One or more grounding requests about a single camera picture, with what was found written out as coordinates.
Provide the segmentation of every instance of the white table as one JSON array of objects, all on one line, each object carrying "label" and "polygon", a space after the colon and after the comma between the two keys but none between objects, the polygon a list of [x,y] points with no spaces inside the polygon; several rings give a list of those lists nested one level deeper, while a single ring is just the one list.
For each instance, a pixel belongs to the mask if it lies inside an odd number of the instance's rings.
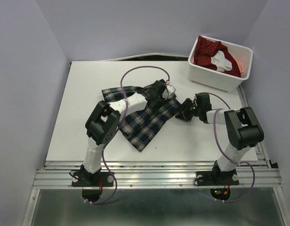
[{"label": "white table", "polygon": [[[177,89],[179,102],[193,98],[195,93],[211,92],[221,96],[232,109],[242,107],[238,92],[226,93],[187,78],[188,62],[125,61],[125,62],[73,62],[64,90],[47,161],[83,161],[87,148],[84,127],[96,104],[103,99],[101,90],[120,86],[122,75],[141,65],[154,65],[167,70],[171,84]],[[129,73],[123,85],[145,86],[166,74],[158,69],[142,68]],[[216,97],[210,97],[213,108],[226,108]],[[228,138],[225,125],[217,126],[220,144],[225,149]],[[139,152],[122,133],[118,133],[105,151],[107,161],[215,161],[221,156],[213,135],[213,126],[198,118],[183,122],[176,118],[168,120],[150,144]],[[243,158],[256,161],[252,148]]]}]

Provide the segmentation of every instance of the white plastic box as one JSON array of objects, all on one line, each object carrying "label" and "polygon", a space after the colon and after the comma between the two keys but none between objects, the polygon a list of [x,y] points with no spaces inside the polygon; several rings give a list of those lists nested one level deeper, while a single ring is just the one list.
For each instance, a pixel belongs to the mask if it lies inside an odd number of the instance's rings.
[{"label": "white plastic box", "polygon": [[209,38],[202,36],[210,41],[221,41],[221,43],[228,47],[229,53],[234,57],[235,60],[241,61],[243,63],[243,73],[241,78],[232,76],[229,74],[213,71],[208,68],[194,65],[192,63],[193,54],[197,44],[197,40],[193,46],[193,49],[190,53],[188,62],[190,64],[189,68],[189,80],[199,82],[208,86],[212,86],[218,89],[225,90],[227,92],[232,92],[244,81],[247,80],[250,76],[250,68],[252,65],[253,52],[250,48],[232,44],[230,42]]}]

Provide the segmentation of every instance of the gray wall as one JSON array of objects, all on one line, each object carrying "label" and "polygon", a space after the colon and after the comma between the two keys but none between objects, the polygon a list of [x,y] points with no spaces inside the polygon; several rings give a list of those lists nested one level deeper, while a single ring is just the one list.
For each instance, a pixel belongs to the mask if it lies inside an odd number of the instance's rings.
[{"label": "gray wall", "polygon": [[267,0],[36,0],[71,60],[190,54],[205,34],[243,44]]},{"label": "gray wall", "polygon": [[68,71],[35,0],[0,0],[0,226],[22,223]]},{"label": "gray wall", "polygon": [[278,161],[290,208],[290,0],[269,0],[245,45],[254,56],[244,88]]}]

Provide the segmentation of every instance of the red cloth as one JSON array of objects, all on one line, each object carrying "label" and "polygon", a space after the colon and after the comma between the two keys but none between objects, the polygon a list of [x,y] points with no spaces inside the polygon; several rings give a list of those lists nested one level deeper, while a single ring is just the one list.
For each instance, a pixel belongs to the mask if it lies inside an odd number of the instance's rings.
[{"label": "red cloth", "polygon": [[197,40],[194,52],[194,64],[216,71],[217,66],[211,63],[211,57],[215,56],[219,50],[223,51],[225,58],[232,63],[232,70],[224,71],[222,73],[241,77],[238,64],[228,52],[228,47],[224,46],[219,41],[209,41],[202,36],[199,36]]}]

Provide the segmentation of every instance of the black and white checkered fabric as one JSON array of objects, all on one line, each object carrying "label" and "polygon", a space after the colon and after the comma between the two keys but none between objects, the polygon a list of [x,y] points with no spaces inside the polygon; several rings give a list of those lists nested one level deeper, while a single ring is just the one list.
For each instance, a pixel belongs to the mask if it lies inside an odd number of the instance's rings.
[{"label": "black and white checkered fabric", "polygon": [[[142,88],[135,86],[124,87],[127,97],[133,95],[139,89]],[[121,88],[104,89],[102,94],[106,102],[123,99]],[[171,94],[168,100],[158,109],[147,108],[125,117],[120,131],[139,152],[143,151],[165,122],[174,116],[176,109],[180,106],[175,94]]]}]

